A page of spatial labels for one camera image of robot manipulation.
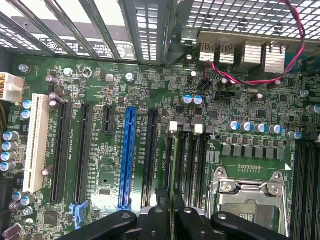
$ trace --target blue pcie slot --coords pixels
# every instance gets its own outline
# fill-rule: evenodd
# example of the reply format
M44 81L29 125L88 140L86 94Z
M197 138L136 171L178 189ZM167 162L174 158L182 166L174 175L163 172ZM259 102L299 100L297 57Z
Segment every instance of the blue pcie slot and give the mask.
M118 210L130 210L129 195L135 150L136 118L137 110L134 107L127 107L125 111Z

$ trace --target pcie slot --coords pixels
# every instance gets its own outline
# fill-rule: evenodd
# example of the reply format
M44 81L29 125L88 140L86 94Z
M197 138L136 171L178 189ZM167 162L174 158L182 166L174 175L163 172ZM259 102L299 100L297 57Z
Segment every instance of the pcie slot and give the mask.
M114 133L115 108L112 106L103 107L102 133L111 135Z
M131 186L132 166L135 150L137 110L134 107L127 107L125 111L124 138L121 161L119 210L129 210L129 195Z
M149 110L144 155L141 208L150 206L157 150L158 110Z
M204 184L206 175L206 158L208 141L210 137L207 135L202 135L199 147L199 157L198 157L198 171L196 180L196 196L195 196L195 206L196 208L202 209L203 199L204 199Z
M25 155L23 192L34 193L43 187L49 127L49 97L32 94L31 116Z
M184 174L184 162L186 155L186 144L187 144L188 134L181 132L178 138L178 149L176 157L176 168L175 168L175 188L182 189L183 174Z
M187 163L186 181L185 181L185 205L194 207L193 192L195 188L195 180L198 168L200 138L194 134L190 134L190 153Z
M163 177L163 188L167 189L169 192L171 170L172 170L172 135L169 134L166 138L166 148L165 148L165 164L164 164L164 177Z
M75 167L73 202L81 204L86 200L88 168L90 157L90 136L93 118L93 106L81 105L81 119L78 136L78 156Z
M54 203L61 203L64 198L71 110L71 104L69 102L63 102L59 105L50 195L50 201Z

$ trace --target white pci slot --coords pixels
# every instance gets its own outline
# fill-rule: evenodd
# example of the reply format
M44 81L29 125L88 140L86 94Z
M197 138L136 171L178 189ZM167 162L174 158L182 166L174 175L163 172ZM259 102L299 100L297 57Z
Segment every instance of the white pci slot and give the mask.
M23 189L24 193L34 193L43 187L47 137L49 127L49 97L32 94L31 116L26 148Z

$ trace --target cable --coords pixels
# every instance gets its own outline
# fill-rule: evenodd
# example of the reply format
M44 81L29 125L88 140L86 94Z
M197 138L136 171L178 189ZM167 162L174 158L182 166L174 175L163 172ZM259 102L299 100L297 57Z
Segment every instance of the cable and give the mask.
M296 25L299 31L299 35L301 38L301 43L296 51L296 55L295 57L290 61L290 63L287 65L287 67L285 68L284 72L281 73L278 77L273 78L273 79L269 79L269 80L251 80L251 81L243 81L241 79L235 79L234 77L230 76L228 73L223 72L223 71L219 71L219 69L217 68L217 66L215 66L215 64L213 62L209 62L206 61L204 63L204 69L203 69L203 78L207 79L207 75L206 75L206 69L207 66L210 65L213 72L220 75L223 78L227 78L230 81L235 82L236 84L244 84L244 85L248 85L248 86L256 86L256 85L261 85L261 84L268 84L268 83L273 83L275 81L281 80L283 78L283 76L287 73L289 73L294 66L296 65L299 57L301 56L301 54L304 52L305 50L305 38L306 38L306 30L304 28L304 26L302 25L302 22L300 20L300 16L299 13L297 11L297 9L291 5L291 3L289 2L289 0L278 0L279 2L285 4L287 7L289 7L290 12L293 15L294 20L296 21Z

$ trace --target green circuit board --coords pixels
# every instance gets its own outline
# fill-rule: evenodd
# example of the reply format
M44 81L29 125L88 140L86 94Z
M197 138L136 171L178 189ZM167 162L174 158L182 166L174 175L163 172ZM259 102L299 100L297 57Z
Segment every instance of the green circuit board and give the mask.
M28 74L19 72L20 64L27 64L30 72ZM65 68L71 68L73 74L65 76L63 74ZM83 77L85 68L91 69L90 78ZM301 131L302 122L310 125L320 124L319 116L306 112L309 100L300 96L301 89L308 89L314 99L320 99L320 78L300 77L299 72L287 74L280 88L267 90L265 85L257 87L259 92L264 94L264 99L252 103L250 102L252 95L245 93L245 88L239 85L225 90L235 93L231 99L215 99L213 93L218 90L215 85L203 94L202 89L198 87L200 77L192 81L187 78L194 68L196 68L194 65L182 64L162 68L18 56L15 60L14 74L25 78L24 99L31 100L34 93L49 94L49 85L45 78L54 73L60 79L60 84L54 88L54 92L72 105L63 201L59 204L51 203L52 179L50 176L45 177L43 189L35 193L36 202L31 205L33 214L24 216L21 208L12 213L11 222L22 225L22 239L42 239L42 237L46 240L56 239L75 230L74 217L69 215L69 207L73 202L81 104L93 106L91 135L87 136L90 141L89 159L87 159L89 168L88 172L83 173L88 176L85 189L89 206L85 210L85 221L81 226L117 211L127 107L135 107L137 110L130 193L131 210L134 213L138 215L142 206L148 113L149 110L158 109L154 174L149 206L157 204L156 196L153 194L155 188L162 188L164 185L170 122L184 121L191 124L194 119L197 119L197 123L203 126L213 126L213 134L208 140L205 158L204 188L196 189L203 192L202 208L206 208L207 185L210 182L211 172L218 167L224 167L228 177L232 179L255 181L268 181L277 171L282 173L285 182L287 220L290 224L295 141L289 139L287 133ZM128 82L125 79L127 73L134 74L134 81ZM101 74L107 74L107 76L102 79ZM243 80L248 78L245 73L233 73L233 75ZM185 95L200 95L203 98L203 104L184 105L182 97ZM124 98L124 102L119 103L120 97ZM104 106L112 106L115 109L113 134L102 133ZM7 173L6 176L10 178L24 172L23 165L28 147L24 138L28 133L21 132L26 124L26 121L20 117L21 112L22 107L17 105L12 105L9 111L8 129L18 131L21 136L16 159L16 162L21 164L21 169L16 168ZM46 140L46 166L51 166L54 162L57 121L57 112L51 110ZM257 134L253 131L232 132L227 128L230 121L265 123L268 126L278 124L283 127L283 133L274 135ZM189 142L186 143L186 159L188 159L188 146ZM226 150L225 146L230 146L232 150ZM233 149L235 146L261 148L262 155L261 157L245 157L243 154L237 156ZM277 149L277 152L273 151L272 155L266 155L263 149L267 148ZM186 173L187 164L182 167Z

